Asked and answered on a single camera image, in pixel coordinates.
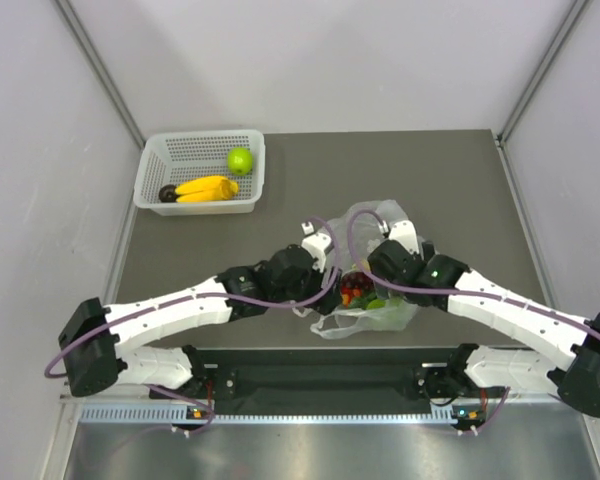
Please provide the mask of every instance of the yellow banana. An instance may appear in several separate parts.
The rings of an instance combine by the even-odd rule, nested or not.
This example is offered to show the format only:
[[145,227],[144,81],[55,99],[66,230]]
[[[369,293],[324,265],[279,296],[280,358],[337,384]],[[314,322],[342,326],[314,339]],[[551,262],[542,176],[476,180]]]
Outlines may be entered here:
[[238,184],[222,175],[196,178],[176,188],[177,202],[214,202],[230,200],[238,193]]

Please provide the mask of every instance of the white wall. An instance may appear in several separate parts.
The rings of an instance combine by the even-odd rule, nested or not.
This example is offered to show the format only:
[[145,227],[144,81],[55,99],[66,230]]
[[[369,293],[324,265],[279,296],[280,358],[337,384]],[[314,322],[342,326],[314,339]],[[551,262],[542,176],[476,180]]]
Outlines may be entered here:
[[570,0],[72,0],[145,135],[498,131]]
[[600,0],[509,142],[561,307],[600,311]]
[[39,473],[61,389],[42,371],[103,291],[137,159],[52,2],[0,2],[0,479]]

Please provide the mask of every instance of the basket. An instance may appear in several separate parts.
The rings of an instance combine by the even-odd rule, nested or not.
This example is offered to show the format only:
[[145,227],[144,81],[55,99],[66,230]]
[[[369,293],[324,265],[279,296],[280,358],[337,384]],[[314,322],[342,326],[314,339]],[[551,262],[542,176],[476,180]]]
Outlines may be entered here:
[[[248,148],[253,169],[248,175],[233,175],[227,155],[236,147]],[[264,184],[264,135],[256,130],[163,133],[145,145],[136,176],[133,202],[160,215],[209,215],[248,213],[262,196]],[[231,200],[201,203],[162,203],[158,192],[164,185],[179,185],[194,178],[225,175],[238,182],[240,190]]]

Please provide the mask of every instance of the apple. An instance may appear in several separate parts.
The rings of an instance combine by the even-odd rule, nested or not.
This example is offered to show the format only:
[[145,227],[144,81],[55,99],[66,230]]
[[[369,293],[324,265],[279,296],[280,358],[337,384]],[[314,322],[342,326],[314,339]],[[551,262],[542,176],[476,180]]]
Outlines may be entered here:
[[234,175],[246,175],[253,168],[253,155],[246,148],[234,148],[227,156],[227,166]]

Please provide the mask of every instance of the tabletop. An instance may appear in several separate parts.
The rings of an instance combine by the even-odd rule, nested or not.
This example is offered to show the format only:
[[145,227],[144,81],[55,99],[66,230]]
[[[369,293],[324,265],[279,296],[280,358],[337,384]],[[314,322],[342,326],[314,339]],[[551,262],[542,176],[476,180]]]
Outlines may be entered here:
[[[117,301],[195,285],[226,268],[268,259],[302,239],[300,224],[343,215],[354,203],[394,199],[436,248],[521,295],[542,301],[493,136],[487,130],[265,135],[262,198],[248,214],[161,217],[138,212]],[[476,322],[421,309],[400,332],[324,340],[317,317],[269,310],[261,317],[192,329],[160,345],[200,348],[448,347],[513,345]]]

